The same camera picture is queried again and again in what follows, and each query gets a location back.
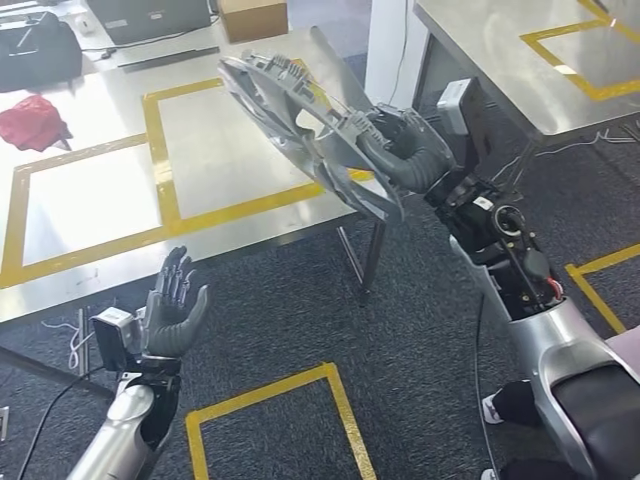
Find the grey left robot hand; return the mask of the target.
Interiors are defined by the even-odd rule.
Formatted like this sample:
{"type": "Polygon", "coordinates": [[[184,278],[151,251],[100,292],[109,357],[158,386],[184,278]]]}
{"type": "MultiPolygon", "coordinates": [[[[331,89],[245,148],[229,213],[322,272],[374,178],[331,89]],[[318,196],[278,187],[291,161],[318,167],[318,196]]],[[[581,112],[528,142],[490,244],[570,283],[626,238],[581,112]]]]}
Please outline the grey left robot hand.
{"type": "Polygon", "coordinates": [[[165,257],[147,296],[142,323],[144,355],[181,358],[196,341],[207,319],[210,295],[205,284],[195,297],[189,297],[195,273],[185,246],[175,247],[165,257]]]}

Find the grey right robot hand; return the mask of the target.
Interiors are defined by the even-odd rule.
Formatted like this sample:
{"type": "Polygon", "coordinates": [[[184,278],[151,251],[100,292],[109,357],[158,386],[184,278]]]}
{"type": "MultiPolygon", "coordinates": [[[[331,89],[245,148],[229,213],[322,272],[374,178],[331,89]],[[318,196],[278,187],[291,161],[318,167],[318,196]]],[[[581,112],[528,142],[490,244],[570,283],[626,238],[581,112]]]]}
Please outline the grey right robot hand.
{"type": "Polygon", "coordinates": [[[358,135],[356,145],[392,183],[415,193],[426,193],[456,167],[454,154],[436,130],[413,109],[376,107],[367,114],[387,144],[371,133],[358,135]]]}

